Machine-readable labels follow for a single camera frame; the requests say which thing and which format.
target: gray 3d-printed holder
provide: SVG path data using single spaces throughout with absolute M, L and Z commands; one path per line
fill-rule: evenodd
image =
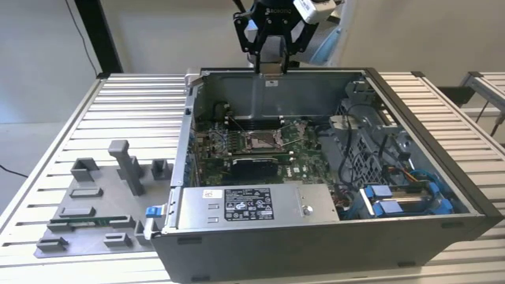
M 129 143 L 128 140 L 112 140 L 109 146 L 109 154 L 117 160 L 120 168 L 120 177 L 128 183 L 128 187 L 135 196 L 144 194 L 145 189 L 140 182 L 140 177 L 143 176 L 143 171 L 139 166 L 139 161 L 136 158 L 128 155 Z
M 117 156 L 123 163 L 131 161 L 129 170 L 133 168 L 136 173 L 147 173 L 135 176 L 143 186 L 143 194 L 133 195 L 131 180 L 121 179 L 124 175 L 119 173 L 125 174 L 123 167 L 99 168 L 93 167 L 92 159 L 79 159 L 72 167 L 77 170 L 77 174 L 72 172 L 76 179 L 36 244 L 36 257 L 153 251 L 151 242 L 144 238 L 143 220 L 147 208 L 168 200 L 171 183 L 167 176 L 172 173 L 167 169 L 172 167 L 164 160 L 156 160 L 152 165 L 139 166 L 140 170 L 135 170 L 127 151 L 121 150 Z

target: gray bracket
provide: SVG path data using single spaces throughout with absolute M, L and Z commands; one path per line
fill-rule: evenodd
M 169 180 L 172 178 L 173 164 L 165 159 L 152 160 L 151 172 L 155 180 Z
M 36 244 L 38 248 L 44 251 L 61 251 L 65 250 L 65 245 L 69 243 L 64 238 L 42 238 Z
M 77 182 L 92 182 L 93 178 L 89 173 L 91 170 L 97 170 L 93 158 L 76 159 L 71 173 Z
M 104 244 L 107 247 L 129 247 L 132 241 L 127 233 L 111 233 L 105 234 Z
M 140 183 L 140 166 L 136 159 L 128 155 L 128 140 L 112 140 L 109 146 L 109 154 L 116 158 L 120 167 L 120 177 L 127 180 L 128 187 L 135 196 L 145 193 L 143 184 Z

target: floor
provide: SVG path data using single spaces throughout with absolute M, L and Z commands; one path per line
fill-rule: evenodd
M 64 123 L 0 124 L 0 164 L 30 175 Z M 16 195 L 26 178 L 0 170 L 0 213 Z

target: motherboard chip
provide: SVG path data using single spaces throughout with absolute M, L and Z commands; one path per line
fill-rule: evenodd
M 279 161 L 273 158 L 248 158 L 232 161 L 231 174 L 235 179 L 265 179 L 275 177 Z
M 247 133 L 247 148 L 255 150 L 272 150 L 277 148 L 277 142 L 273 137 L 275 131 L 252 131 Z

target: blue cable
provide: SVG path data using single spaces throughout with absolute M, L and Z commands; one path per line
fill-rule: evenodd
M 437 187 L 440 189 L 443 189 L 443 184 L 440 183 L 439 178 L 432 173 L 429 173 L 425 170 L 413 170 L 412 172 L 409 172 L 411 175 L 413 175 L 416 173 L 420 173 L 420 174 L 425 175 L 428 178 L 431 178 L 433 180 L 435 184 L 437 185 Z

